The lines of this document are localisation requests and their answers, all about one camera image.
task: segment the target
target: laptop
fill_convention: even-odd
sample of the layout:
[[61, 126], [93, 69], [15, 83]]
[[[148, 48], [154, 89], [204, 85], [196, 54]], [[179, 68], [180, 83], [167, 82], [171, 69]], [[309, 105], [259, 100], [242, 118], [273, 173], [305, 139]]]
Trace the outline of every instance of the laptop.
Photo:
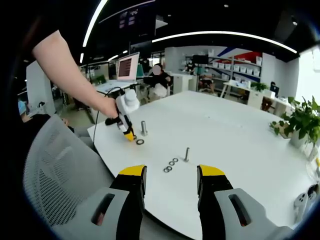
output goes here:
[[134, 53], [122, 57], [118, 60], [116, 80], [120, 82], [135, 83], [137, 81], [137, 71], [140, 53]]
[[137, 82], [137, 71], [140, 53], [134, 53], [129, 56], [124, 56], [118, 60], [116, 79], [97, 86], [95, 89], [102, 94], [108, 91], [116, 92], [121, 89], [129, 88]]

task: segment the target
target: screen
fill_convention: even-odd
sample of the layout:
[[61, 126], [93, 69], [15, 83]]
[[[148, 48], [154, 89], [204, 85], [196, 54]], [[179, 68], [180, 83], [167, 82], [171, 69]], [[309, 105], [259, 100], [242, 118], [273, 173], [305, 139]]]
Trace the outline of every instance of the screen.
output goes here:
[[117, 80], [135, 82], [139, 62], [139, 52], [119, 59]]
[[123, 60], [119, 63], [119, 77], [130, 76], [131, 58]]

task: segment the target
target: green plant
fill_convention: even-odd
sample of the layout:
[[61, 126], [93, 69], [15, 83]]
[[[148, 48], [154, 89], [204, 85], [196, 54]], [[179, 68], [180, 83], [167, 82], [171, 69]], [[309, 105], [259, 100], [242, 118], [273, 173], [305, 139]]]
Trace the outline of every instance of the green plant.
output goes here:
[[299, 131], [299, 139], [303, 139], [308, 135], [308, 142], [313, 143], [314, 146], [318, 139], [320, 139], [320, 105], [316, 103], [314, 97], [312, 97], [312, 102], [307, 102], [305, 98], [303, 100], [304, 102], [300, 103], [293, 97], [289, 97], [288, 101], [295, 108], [294, 112], [291, 116], [284, 113], [281, 116], [283, 120], [279, 122], [273, 121], [270, 123], [270, 127], [278, 135], [280, 128], [276, 125], [279, 124], [281, 127], [284, 127], [287, 123], [284, 128], [284, 134], [287, 137], [296, 130]]
[[106, 79], [104, 75], [99, 75], [96, 78], [92, 79], [92, 83], [96, 85], [104, 84], [106, 83]]
[[265, 83], [256, 81], [251, 82], [251, 87], [255, 88], [257, 92], [262, 92], [263, 90], [268, 88], [268, 86]]

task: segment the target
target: white table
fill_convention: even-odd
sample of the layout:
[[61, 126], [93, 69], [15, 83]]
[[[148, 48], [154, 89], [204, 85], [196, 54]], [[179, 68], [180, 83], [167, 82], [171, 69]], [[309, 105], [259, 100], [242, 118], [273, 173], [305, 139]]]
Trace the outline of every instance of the white table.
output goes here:
[[101, 84], [99, 86], [96, 86], [95, 89], [97, 92], [101, 93], [101, 94], [106, 94], [108, 91], [110, 91], [111, 89], [113, 89], [111, 91], [111, 93], [119, 91], [119, 88], [121, 89], [127, 89], [129, 87], [131, 87], [132, 85], [137, 84], [136, 82], [126, 82], [126, 81], [117, 81], [117, 80], [109, 80], [108, 82]]
[[[305, 157], [269, 129], [280, 118], [203, 93], [185, 91], [143, 105], [130, 115], [143, 145], [129, 142], [116, 125], [97, 125], [95, 147], [114, 176], [147, 165], [145, 209], [172, 229], [202, 239], [197, 209], [197, 165], [221, 169], [266, 208], [279, 226], [294, 224], [293, 201], [313, 181]], [[148, 135], [142, 137], [141, 121]], [[94, 127], [88, 129], [93, 137]], [[189, 162], [184, 162], [190, 147]], [[164, 173], [173, 158], [173, 170]]]

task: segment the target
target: metal washer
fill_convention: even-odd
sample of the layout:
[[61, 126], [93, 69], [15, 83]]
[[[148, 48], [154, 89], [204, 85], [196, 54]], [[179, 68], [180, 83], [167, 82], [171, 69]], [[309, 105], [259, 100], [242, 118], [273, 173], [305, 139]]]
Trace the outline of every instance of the metal washer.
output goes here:
[[171, 170], [172, 170], [172, 167], [171, 167], [171, 166], [167, 166], [166, 168], [163, 169], [163, 171], [164, 171], [165, 173], [168, 173], [168, 172], [170, 172]]
[[145, 140], [143, 139], [138, 139], [136, 142], [135, 142], [137, 145], [142, 145], [145, 143]]

